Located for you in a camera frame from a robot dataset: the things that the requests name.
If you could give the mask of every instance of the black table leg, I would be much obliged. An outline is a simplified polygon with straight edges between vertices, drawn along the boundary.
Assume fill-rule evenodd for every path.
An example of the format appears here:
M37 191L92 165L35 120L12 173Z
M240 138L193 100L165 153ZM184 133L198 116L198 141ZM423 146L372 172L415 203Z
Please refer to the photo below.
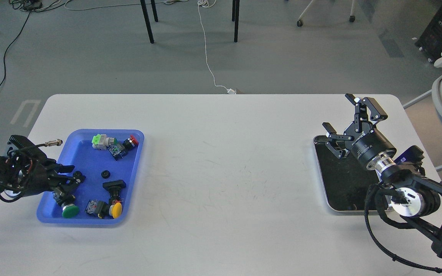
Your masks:
M158 14L156 13L155 0L151 0L151 8L153 8L153 17L155 18L155 22L158 22Z
M233 8L231 9L231 21L235 22L235 0L233 0Z
M151 31L151 24L149 23L148 10L146 9L146 1L141 0L142 14L144 15L144 22L146 23L146 29L148 30L149 42L153 44L155 40L153 39L153 31Z
M240 15L240 0L235 0L235 42L238 42L238 16Z

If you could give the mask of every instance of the yellow push button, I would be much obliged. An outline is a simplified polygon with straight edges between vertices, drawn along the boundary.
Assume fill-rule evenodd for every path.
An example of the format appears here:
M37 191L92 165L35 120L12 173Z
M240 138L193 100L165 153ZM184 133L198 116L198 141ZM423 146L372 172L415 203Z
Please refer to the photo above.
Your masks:
M110 209L110 215L116 219L122 214L122 204L120 202L117 202L112 206Z

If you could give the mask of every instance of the robotic arm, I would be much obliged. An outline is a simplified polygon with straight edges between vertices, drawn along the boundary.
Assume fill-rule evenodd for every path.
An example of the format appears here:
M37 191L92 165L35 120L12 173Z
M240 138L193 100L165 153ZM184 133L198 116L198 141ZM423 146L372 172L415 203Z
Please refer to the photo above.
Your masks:
M366 197L365 221L371 237L394 261L442 273L442 269L417 265L388 251L374 237L367 218L369 203L374 200L384 222L398 229L417 229L432 241L431 249L442 258L442 225L436 227L421 218L439 208L442 182L437 183L425 176L422 167L423 151L417 146L410 147L397 159L392 159L397 152L396 148L376 128L376 124L387 119L388 115L375 99L359 99L351 94L345 96L355 107L354 121L343 135L338 135L329 123L323 123L328 137L326 146L338 159L346 158L350 152L363 168L377 171L382 180L370 187ZM384 196L391 196L392 208L405 222L388 218L384 211L388 208Z
M34 145L24 136L12 135L8 142L12 146L7 156L0 156L0 199L14 202L24 196L49 191L54 193L54 200L63 209L63 217L77 215L79 210L73 204L75 196L72 192L86 177L79 171L75 171L72 176L61 174L71 173L74 166L58 164L39 149L42 146L60 146L62 143L58 139Z

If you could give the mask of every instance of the blue tray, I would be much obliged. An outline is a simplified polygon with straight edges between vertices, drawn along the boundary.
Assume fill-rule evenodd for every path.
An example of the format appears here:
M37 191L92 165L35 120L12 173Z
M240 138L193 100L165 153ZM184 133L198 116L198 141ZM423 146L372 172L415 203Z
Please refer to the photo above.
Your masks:
M99 150L91 146L91 139L97 134L106 134L119 141L133 135L139 145L130 150L124 158L116 161L108 150ZM44 223L64 224L111 225L121 222L129 209L143 142L144 134L138 130L79 129L72 132L66 140L58 163L74 165L74 171L81 171L86 176L86 180L74 192L76 197L74 204L79 207L79 214L73 218L63 218L63 211L52 198L52 192L44 192L37 208L37 218ZM104 170L110 171L110 177L107 179L102 178L101 173ZM109 216L100 219L84 212L90 199L108 202L110 194L103 189L102 183L120 179L126 183L126 187L120 192L120 197L123 199L121 216L116 219Z

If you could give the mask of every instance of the white table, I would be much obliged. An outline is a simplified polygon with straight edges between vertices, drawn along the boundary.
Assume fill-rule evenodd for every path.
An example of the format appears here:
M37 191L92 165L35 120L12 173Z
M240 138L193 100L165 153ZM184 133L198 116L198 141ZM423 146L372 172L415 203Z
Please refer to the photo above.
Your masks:
M388 113L378 127L399 153L423 148L397 98L369 96ZM392 262L362 216L326 205L312 138L324 121L342 132L353 115L343 95L52 96L34 143L84 128L144 133L133 200L126 220L105 228L41 223L40 196L0 201L0 276L436 275ZM61 149L44 152L57 159ZM429 220L440 226L442 207ZM418 231L377 216L371 225L394 253L442 267Z

